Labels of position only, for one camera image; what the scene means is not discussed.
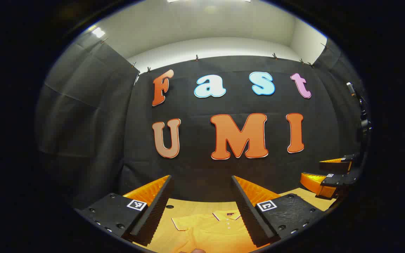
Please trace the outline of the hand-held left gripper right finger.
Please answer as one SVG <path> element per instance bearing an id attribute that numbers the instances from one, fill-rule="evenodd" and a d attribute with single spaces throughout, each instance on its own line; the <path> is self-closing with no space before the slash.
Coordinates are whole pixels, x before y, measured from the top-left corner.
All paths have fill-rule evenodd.
<path id="1" fill-rule="evenodd" d="M 241 218 L 257 247 L 293 237 L 324 215 L 295 193 L 275 194 L 234 175 L 231 180 Z"/>

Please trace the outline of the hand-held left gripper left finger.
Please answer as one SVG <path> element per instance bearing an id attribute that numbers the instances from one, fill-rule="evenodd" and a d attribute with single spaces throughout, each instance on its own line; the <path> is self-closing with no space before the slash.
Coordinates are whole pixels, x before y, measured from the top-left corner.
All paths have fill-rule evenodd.
<path id="1" fill-rule="evenodd" d="M 126 194 L 109 193 L 78 209 L 78 213 L 117 237 L 147 246 L 159 226 L 173 186 L 172 176 L 166 175 Z"/>

